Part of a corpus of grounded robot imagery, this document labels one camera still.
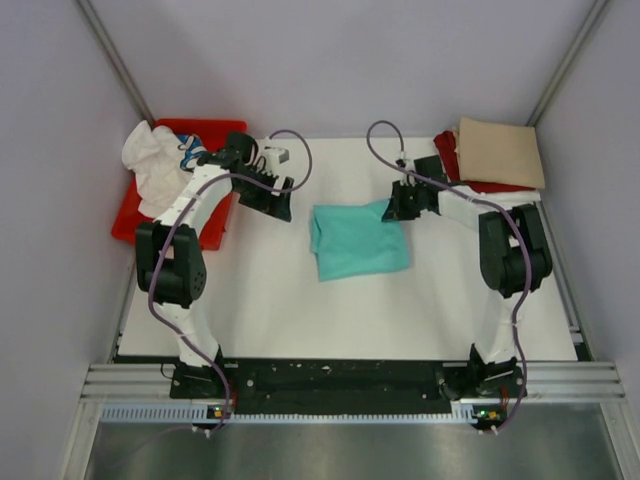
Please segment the teal t shirt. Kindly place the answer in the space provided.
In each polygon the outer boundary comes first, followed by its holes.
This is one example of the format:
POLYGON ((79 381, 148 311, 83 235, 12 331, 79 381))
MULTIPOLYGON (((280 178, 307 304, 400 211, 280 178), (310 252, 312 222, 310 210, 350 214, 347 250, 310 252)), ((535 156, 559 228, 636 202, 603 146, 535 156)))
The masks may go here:
POLYGON ((385 222, 389 202, 316 205, 310 218, 310 251, 321 282, 396 273, 411 266, 401 225, 385 222))

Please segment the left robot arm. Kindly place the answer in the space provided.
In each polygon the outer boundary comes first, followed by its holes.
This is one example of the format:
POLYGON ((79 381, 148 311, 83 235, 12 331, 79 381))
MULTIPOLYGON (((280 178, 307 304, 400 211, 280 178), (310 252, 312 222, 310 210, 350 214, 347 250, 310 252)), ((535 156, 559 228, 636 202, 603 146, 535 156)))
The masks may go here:
POLYGON ((231 132, 221 148, 187 160, 191 177, 186 187, 155 220, 136 228, 138 287, 147 294, 151 315, 176 337, 180 361, 196 367, 191 381, 205 396, 220 394, 227 374, 214 364, 220 346, 201 306, 207 283, 201 234, 233 193, 251 209, 291 221, 294 179, 280 180, 276 173, 288 160, 289 151, 270 138, 259 144, 246 133, 231 132))

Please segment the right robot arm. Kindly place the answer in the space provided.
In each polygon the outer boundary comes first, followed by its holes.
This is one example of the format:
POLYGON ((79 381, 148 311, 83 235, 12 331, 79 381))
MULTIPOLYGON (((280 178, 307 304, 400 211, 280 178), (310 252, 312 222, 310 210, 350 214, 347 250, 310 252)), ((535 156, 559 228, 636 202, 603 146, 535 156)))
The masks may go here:
POLYGON ((446 180, 436 156, 423 157, 409 169, 396 161, 404 178, 392 183, 381 220, 411 221, 426 211, 453 220, 478 236, 479 270, 488 297, 474 334, 469 359, 442 386, 454 398, 487 396, 501 387, 521 386, 525 367, 519 339, 519 314, 528 296, 552 273, 552 258, 537 207, 507 208, 446 180))

